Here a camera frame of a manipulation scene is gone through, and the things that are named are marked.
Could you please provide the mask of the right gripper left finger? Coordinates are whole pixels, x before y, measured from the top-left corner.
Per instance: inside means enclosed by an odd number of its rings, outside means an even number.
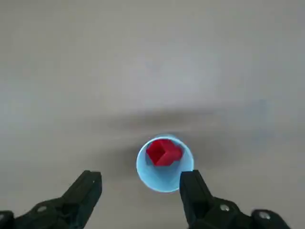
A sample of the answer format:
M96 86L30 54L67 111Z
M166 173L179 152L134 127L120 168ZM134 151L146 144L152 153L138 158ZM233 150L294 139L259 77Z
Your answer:
M2 229L83 229L102 195L101 172L85 170L59 198L36 204L15 217L0 212Z

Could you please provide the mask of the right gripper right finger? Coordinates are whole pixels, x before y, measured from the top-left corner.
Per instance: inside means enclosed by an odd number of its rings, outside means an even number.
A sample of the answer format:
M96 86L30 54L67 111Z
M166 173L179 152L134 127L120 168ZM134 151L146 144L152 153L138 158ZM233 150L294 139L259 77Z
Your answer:
M229 200L214 197L198 170L182 172L180 196L190 229L288 229L277 213L255 209L244 214Z

